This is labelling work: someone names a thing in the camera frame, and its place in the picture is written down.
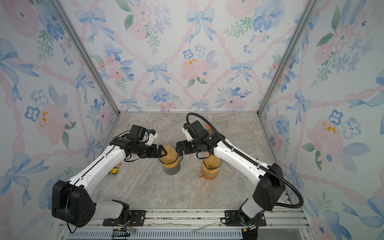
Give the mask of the orange coffee filter packet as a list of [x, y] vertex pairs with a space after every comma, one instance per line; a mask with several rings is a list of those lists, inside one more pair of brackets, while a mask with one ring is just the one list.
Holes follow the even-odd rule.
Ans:
[[213, 133], [213, 129], [209, 126], [209, 125], [206, 125], [206, 130], [209, 134]]

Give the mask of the clear grey glass pitcher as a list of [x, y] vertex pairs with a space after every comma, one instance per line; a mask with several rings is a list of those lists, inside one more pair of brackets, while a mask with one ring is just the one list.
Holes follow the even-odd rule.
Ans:
[[166, 175], [169, 175], [169, 176], [172, 176], [172, 175], [175, 175], [177, 174], [178, 172], [180, 171], [180, 168], [177, 168], [177, 167], [174, 167], [174, 168], [163, 168], [163, 172], [166, 174]]

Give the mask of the orange glass carafe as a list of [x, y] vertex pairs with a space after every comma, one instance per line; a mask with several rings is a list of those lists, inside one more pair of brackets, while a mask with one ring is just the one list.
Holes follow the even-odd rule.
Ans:
[[220, 168], [214, 168], [213, 170], [208, 169], [206, 166], [202, 165], [199, 178], [205, 178], [207, 180], [213, 180], [219, 175]]

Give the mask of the clear grey glass dripper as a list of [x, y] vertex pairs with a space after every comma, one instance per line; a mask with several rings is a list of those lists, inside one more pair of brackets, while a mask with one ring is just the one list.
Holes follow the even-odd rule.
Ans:
[[174, 168], [176, 167], [178, 164], [179, 164], [179, 157], [176, 157], [174, 160], [170, 161], [170, 160], [166, 160], [166, 161], [163, 161], [162, 158], [159, 158], [159, 162], [162, 164], [162, 166], [164, 168]]

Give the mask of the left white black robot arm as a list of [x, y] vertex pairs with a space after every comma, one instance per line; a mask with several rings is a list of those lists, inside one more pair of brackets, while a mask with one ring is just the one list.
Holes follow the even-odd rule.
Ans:
[[94, 202], [91, 195], [101, 180], [115, 165], [132, 162], [132, 155], [139, 159], [160, 159], [169, 154], [162, 145], [153, 141], [155, 130], [133, 125], [114, 138], [107, 148], [80, 173], [68, 181], [58, 181], [52, 188], [52, 216], [67, 225], [81, 228], [94, 220], [112, 220], [127, 225], [131, 220], [129, 204], [122, 201]]

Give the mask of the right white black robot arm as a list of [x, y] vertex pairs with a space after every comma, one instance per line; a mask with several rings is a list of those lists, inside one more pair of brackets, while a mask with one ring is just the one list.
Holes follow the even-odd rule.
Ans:
[[252, 225], [260, 212], [273, 210], [286, 188], [281, 180], [283, 177], [281, 167], [252, 158], [236, 148], [220, 133], [209, 133], [199, 121], [185, 123], [182, 131], [187, 139], [177, 143], [179, 154], [207, 152], [210, 157], [218, 157], [232, 165], [255, 186], [238, 210], [243, 225]]

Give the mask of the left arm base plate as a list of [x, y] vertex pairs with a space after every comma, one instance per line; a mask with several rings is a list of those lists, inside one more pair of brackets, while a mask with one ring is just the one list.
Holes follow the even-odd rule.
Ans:
[[104, 219], [104, 227], [143, 227], [147, 211], [129, 210], [116, 219]]

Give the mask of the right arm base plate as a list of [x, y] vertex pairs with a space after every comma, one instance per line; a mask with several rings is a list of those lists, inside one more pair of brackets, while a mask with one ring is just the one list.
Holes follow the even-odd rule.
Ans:
[[225, 216], [221, 219], [221, 223], [228, 227], [265, 227], [266, 217], [264, 212], [258, 213], [255, 217], [249, 218], [238, 210], [225, 210]]

